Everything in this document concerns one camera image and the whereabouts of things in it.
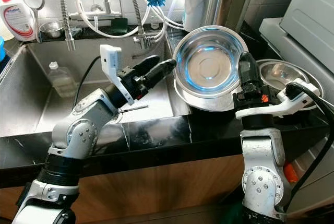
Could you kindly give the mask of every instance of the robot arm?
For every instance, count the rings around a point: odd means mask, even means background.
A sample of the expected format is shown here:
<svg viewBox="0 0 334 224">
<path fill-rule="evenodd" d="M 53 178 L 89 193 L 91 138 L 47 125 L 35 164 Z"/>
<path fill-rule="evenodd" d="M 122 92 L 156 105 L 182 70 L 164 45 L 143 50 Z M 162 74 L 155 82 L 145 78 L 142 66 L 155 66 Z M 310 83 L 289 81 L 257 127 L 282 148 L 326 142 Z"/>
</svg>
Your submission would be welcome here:
<svg viewBox="0 0 334 224">
<path fill-rule="evenodd" d="M 22 193 L 13 223 L 75 223 L 70 206 L 79 195 L 83 160 L 101 128 L 118 114 L 118 108 L 141 99 L 176 65 L 174 60 L 158 64 L 159 57 L 151 56 L 132 68 L 118 70 L 120 60 L 121 49 L 101 45 L 102 70 L 113 83 L 82 99 L 55 125 L 45 166 Z"/>
<path fill-rule="evenodd" d="M 243 53 L 239 62 L 242 91 L 233 95 L 237 119 L 242 120 L 242 151 L 245 170 L 242 187 L 245 223 L 283 223 L 283 207 L 291 197 L 291 187 L 283 173 L 285 154 L 281 133 L 273 126 L 274 116 L 293 114 L 312 102 L 305 93 L 287 96 L 285 89 L 277 97 L 263 84 L 251 54 Z M 297 82 L 316 95 L 319 90 L 301 79 Z"/>
</svg>

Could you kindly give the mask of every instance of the white appliance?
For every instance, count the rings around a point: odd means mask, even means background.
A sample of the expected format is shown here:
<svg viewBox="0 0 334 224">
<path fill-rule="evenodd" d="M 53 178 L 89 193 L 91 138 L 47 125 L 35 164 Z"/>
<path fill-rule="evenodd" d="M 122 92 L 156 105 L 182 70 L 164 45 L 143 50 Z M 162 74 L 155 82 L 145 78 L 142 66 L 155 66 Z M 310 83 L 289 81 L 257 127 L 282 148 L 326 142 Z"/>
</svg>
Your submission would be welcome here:
<svg viewBox="0 0 334 224">
<path fill-rule="evenodd" d="M 264 19 L 260 33 L 284 60 L 313 74 L 334 103 L 334 0 L 292 0 L 283 18 Z M 318 155 L 324 140 L 294 161 L 298 174 Z M 291 217 L 334 203 L 334 146 L 296 194 Z"/>
</svg>

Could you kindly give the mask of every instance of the wooden cabinet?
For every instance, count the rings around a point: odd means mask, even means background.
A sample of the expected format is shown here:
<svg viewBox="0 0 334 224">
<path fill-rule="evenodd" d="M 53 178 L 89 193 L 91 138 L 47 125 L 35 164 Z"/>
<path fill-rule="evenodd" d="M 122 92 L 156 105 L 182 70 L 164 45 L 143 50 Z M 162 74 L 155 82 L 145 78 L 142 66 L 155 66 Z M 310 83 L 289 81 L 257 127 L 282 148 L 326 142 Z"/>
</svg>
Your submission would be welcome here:
<svg viewBox="0 0 334 224">
<path fill-rule="evenodd" d="M 242 155 L 82 178 L 77 223 L 212 204 L 241 181 Z M 22 187 L 0 190 L 0 215 L 12 219 Z"/>
</svg>

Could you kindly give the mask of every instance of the bottle label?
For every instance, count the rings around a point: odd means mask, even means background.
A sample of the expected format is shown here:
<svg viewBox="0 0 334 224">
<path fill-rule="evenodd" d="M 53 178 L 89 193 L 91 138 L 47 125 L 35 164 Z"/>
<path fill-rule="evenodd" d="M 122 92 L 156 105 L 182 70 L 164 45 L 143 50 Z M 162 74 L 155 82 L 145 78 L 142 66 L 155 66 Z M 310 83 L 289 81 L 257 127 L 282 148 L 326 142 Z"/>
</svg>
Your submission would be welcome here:
<svg viewBox="0 0 334 224">
<path fill-rule="evenodd" d="M 4 10 L 4 17 L 10 28 L 23 37 L 33 34 L 33 29 L 27 24 L 28 18 L 21 8 L 17 5 L 9 6 Z"/>
</svg>

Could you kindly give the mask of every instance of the sink basin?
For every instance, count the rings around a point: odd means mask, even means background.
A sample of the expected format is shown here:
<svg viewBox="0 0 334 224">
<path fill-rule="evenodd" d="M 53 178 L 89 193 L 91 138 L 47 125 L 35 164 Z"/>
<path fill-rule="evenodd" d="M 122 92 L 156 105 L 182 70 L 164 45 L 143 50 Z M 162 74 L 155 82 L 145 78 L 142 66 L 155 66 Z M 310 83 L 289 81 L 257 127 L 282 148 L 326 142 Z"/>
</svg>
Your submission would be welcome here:
<svg viewBox="0 0 334 224">
<path fill-rule="evenodd" d="M 72 72 L 76 82 L 80 81 L 91 60 L 99 54 L 100 44 L 120 46 L 123 66 L 133 66 L 149 55 L 171 57 L 165 42 L 141 56 L 132 38 L 123 40 L 95 39 L 76 40 L 77 51 L 68 52 L 64 41 L 30 43 L 23 45 L 13 57 L 5 73 L 0 75 L 0 137 L 33 134 L 52 131 L 54 125 L 67 116 L 73 105 L 73 98 L 61 98 L 46 77 L 48 64 L 58 61 Z M 159 82 L 149 93 L 130 107 L 121 109 L 142 109 L 121 113 L 116 123 L 144 121 L 189 114 L 189 107 L 181 100 L 173 86 L 170 75 Z M 104 88 L 110 82 L 97 62 L 81 88 L 79 99 L 97 88 Z"/>
</svg>

